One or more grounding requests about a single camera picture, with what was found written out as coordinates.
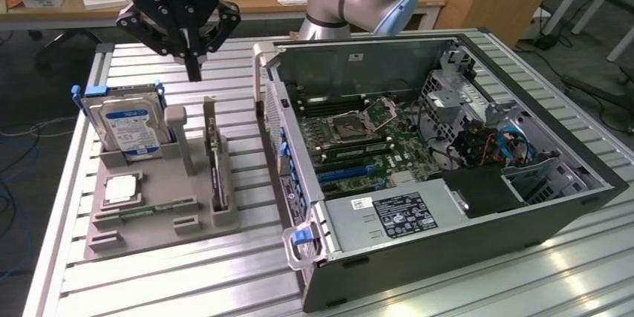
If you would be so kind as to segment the graphics card with metal bracket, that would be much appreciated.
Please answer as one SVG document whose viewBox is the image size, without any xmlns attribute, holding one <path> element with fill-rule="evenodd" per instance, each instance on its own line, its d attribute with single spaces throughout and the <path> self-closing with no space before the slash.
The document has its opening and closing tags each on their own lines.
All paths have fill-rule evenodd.
<svg viewBox="0 0 634 317">
<path fill-rule="evenodd" d="M 231 169 L 229 167 L 227 140 L 218 127 L 217 100 L 203 99 L 205 144 L 206 155 L 210 159 L 213 181 L 213 207 L 215 212 L 230 210 L 233 199 Z"/>
</svg>

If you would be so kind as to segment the black chair base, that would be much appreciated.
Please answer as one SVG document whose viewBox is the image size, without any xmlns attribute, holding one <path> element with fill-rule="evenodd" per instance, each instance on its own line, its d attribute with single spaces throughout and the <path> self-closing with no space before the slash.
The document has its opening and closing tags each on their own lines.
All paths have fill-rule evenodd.
<svg viewBox="0 0 634 317">
<path fill-rule="evenodd" d="M 585 79 L 566 75 L 562 76 L 561 81 L 569 88 L 577 89 L 634 112 L 634 85 L 620 85 L 616 79 L 601 79 L 598 82 L 590 83 Z"/>
<path fill-rule="evenodd" d="M 102 39 L 86 28 L 72 28 L 64 30 L 60 35 L 54 40 L 51 40 L 34 55 L 34 64 L 38 69 L 44 70 L 51 67 L 48 61 L 51 53 L 76 36 L 84 36 L 96 45 L 103 43 Z"/>
</svg>

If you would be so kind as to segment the black RAM slot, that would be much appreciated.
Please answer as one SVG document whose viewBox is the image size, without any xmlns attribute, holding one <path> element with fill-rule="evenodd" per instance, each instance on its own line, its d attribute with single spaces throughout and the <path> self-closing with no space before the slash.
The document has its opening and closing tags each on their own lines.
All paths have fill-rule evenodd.
<svg viewBox="0 0 634 317">
<path fill-rule="evenodd" d="M 350 111 L 358 111 L 358 110 L 359 110 L 358 108 L 343 107 L 343 106 L 339 106 L 339 107 L 337 107 L 337 106 L 335 107 L 322 106 L 322 107 L 314 107 L 314 108 L 306 107 L 305 110 L 302 111 L 302 116 L 305 116 L 305 117 L 327 117 L 327 116 L 334 116 L 334 115 L 338 115 L 338 114 L 346 114 Z"/>
<path fill-rule="evenodd" d="M 303 99 L 298 104 L 305 108 L 329 107 L 329 106 L 359 106 L 363 104 L 363 99 L 359 97 L 317 97 Z"/>
</svg>

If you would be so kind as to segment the CPU socket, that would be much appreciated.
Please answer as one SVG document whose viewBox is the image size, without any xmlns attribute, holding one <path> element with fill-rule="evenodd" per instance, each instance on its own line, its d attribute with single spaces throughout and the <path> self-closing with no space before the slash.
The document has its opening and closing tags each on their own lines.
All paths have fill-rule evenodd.
<svg viewBox="0 0 634 317">
<path fill-rule="evenodd" d="M 369 136 L 369 130 L 363 124 L 361 113 L 350 111 L 345 114 L 330 116 L 325 119 L 337 143 L 347 143 L 362 140 Z"/>
</svg>

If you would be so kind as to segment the metal socket cover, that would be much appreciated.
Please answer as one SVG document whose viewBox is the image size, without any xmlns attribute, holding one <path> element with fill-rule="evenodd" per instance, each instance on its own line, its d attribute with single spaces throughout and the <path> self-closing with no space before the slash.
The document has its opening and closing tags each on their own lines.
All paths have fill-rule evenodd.
<svg viewBox="0 0 634 317">
<path fill-rule="evenodd" d="M 397 107 L 391 99 L 381 97 L 363 111 L 367 127 L 378 131 L 398 116 Z"/>
</svg>

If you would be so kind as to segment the grey parts rack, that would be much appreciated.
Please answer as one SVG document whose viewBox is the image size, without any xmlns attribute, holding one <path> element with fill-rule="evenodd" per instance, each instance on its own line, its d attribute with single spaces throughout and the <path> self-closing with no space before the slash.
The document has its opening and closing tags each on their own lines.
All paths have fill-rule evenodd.
<svg viewBox="0 0 634 317">
<path fill-rule="evenodd" d="M 125 163 L 115 153 L 100 155 L 83 253 L 88 261 L 215 238 L 241 228 L 234 188 L 230 210 L 214 211 L 205 137 L 187 138 L 183 106 L 167 107 L 166 123 L 175 129 L 177 141 L 162 145 L 162 157 Z M 137 176 L 137 194 L 130 202 L 106 205 L 106 182 L 123 175 Z M 171 203 L 174 210 L 129 220 L 119 216 L 123 209 L 162 203 Z"/>
</svg>

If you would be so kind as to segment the silver CPU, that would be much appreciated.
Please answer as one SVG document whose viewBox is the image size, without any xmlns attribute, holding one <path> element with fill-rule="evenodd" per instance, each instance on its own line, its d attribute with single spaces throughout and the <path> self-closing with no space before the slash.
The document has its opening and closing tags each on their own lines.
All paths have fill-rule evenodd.
<svg viewBox="0 0 634 317">
<path fill-rule="evenodd" d="M 137 182 L 134 175 L 111 177 L 106 182 L 104 204 L 130 202 L 137 194 Z"/>
</svg>

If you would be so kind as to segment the green RAM stick in slot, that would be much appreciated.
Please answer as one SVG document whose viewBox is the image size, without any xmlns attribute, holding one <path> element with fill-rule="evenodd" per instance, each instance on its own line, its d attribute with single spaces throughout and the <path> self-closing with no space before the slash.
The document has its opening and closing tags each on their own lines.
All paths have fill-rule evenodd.
<svg viewBox="0 0 634 317">
<path fill-rule="evenodd" d="M 331 163 L 361 157 L 374 157 L 390 153 L 393 148 L 393 142 L 365 143 L 354 146 L 331 148 L 325 150 L 321 154 L 321 161 L 323 163 Z"/>
</svg>

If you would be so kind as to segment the long PCIe expansion slot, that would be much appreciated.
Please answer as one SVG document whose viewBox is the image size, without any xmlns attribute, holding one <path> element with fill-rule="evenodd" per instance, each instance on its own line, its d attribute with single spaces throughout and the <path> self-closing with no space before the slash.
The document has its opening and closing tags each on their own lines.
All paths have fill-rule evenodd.
<svg viewBox="0 0 634 317">
<path fill-rule="evenodd" d="M 317 175 L 319 183 L 331 182 L 335 180 L 343 180 L 354 177 L 362 177 L 371 174 L 375 168 L 375 164 L 369 164 L 365 166 L 357 166 L 347 169 L 338 169 L 334 171 L 327 171 Z"/>
</svg>

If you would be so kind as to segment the loose green RAM stick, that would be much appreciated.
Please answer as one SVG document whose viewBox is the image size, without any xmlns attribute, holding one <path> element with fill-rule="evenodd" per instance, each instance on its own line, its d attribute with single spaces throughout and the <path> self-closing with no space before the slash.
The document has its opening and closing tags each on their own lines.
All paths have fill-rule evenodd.
<svg viewBox="0 0 634 317">
<path fill-rule="evenodd" d="M 123 220 L 149 217 L 154 215 L 161 215 L 169 213 L 174 210 L 174 205 L 171 203 L 162 203 L 151 206 L 139 206 L 130 209 L 123 209 L 119 211 L 119 216 Z"/>
</svg>

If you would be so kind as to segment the green motherboard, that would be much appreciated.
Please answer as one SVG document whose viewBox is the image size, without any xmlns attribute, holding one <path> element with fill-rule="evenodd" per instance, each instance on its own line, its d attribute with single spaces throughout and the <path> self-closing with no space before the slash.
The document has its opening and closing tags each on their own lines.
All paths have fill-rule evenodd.
<svg viewBox="0 0 634 317">
<path fill-rule="evenodd" d="M 306 144 L 309 156 L 314 165 L 314 171 L 318 174 L 338 169 L 347 169 L 357 166 L 375 164 L 370 175 L 354 177 L 343 180 L 319 183 L 321 190 L 327 200 L 358 195 L 362 193 L 378 191 L 381 189 L 394 188 L 390 184 L 390 175 L 398 171 L 411 171 L 421 182 L 434 179 L 444 170 L 433 156 L 433 150 L 428 141 L 424 139 L 418 126 L 413 123 L 413 114 L 410 105 L 403 102 L 397 95 L 385 93 L 374 96 L 358 94 L 350 97 L 363 99 L 359 106 L 343 106 L 358 108 L 361 118 L 366 129 L 367 138 L 347 143 L 337 143 L 333 139 L 333 133 L 325 122 L 327 117 L 302 116 L 302 107 L 298 102 L 309 97 L 299 97 L 294 104 L 294 110 L 298 118 L 299 129 L 303 143 Z M 371 131 L 367 127 L 363 117 L 363 111 L 381 97 L 393 100 L 398 116 L 378 131 Z M 374 157 L 361 157 L 350 160 L 342 160 L 331 163 L 321 161 L 321 154 L 325 150 L 338 147 L 354 146 L 365 143 L 393 142 L 394 148 L 390 153 Z"/>
</svg>

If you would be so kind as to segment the metal disk bay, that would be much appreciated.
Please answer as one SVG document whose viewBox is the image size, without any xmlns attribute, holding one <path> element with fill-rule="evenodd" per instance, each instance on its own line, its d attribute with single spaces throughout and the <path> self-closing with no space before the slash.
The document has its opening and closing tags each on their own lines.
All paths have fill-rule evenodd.
<svg viewBox="0 0 634 317">
<path fill-rule="evenodd" d="M 524 167 L 502 169 L 502 179 L 518 199 L 529 205 L 565 198 L 597 188 L 590 179 L 561 157 L 552 157 Z"/>
<path fill-rule="evenodd" d="M 474 81 L 444 70 L 429 73 L 422 91 L 421 132 L 452 143 L 468 122 L 486 122 L 486 108 L 494 102 Z"/>
</svg>

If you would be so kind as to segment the silver chipset heatsink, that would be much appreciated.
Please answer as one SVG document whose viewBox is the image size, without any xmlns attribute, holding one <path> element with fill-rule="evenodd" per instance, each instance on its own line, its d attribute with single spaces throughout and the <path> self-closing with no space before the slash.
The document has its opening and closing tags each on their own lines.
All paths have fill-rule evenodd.
<svg viewBox="0 0 634 317">
<path fill-rule="evenodd" d="M 419 182 L 419 178 L 411 171 L 398 171 L 390 175 L 391 186 L 406 186 Z"/>
</svg>

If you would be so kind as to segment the grey power supply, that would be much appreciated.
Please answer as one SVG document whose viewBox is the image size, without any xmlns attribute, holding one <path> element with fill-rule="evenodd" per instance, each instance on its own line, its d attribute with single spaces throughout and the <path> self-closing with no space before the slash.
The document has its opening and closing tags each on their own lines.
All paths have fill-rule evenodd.
<svg viewBox="0 0 634 317">
<path fill-rule="evenodd" d="M 446 270 L 486 257 L 442 179 L 329 200 L 325 205 L 346 258 L 367 255 L 373 264 Z"/>
</svg>

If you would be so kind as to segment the black power adapter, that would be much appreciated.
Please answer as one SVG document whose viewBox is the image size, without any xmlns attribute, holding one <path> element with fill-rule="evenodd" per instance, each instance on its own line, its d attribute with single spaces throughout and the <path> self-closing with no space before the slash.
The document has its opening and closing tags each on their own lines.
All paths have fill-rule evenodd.
<svg viewBox="0 0 634 317">
<path fill-rule="evenodd" d="M 549 50 L 554 46 L 557 46 L 558 43 L 560 43 L 558 37 L 552 34 L 540 35 L 533 40 L 533 46 L 538 48 L 540 50 Z"/>
</svg>

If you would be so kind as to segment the black plastic air shroud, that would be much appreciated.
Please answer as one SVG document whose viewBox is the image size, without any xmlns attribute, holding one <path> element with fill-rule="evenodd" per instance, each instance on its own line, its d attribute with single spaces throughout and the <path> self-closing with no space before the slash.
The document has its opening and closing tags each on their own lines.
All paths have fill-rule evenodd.
<svg viewBox="0 0 634 317">
<path fill-rule="evenodd" d="M 468 204 L 469 218 L 528 206 L 502 179 L 502 170 L 498 167 L 444 171 L 441 177 L 450 190 L 458 192 L 461 200 Z"/>
</svg>

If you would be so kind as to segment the open black PC case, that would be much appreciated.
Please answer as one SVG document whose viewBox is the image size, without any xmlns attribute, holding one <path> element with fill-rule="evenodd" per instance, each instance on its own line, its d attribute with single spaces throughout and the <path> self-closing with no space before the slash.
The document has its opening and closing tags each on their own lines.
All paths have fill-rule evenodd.
<svg viewBox="0 0 634 317">
<path fill-rule="evenodd" d="M 542 244 L 629 183 L 490 34 L 267 41 L 255 109 L 302 308 Z"/>
</svg>

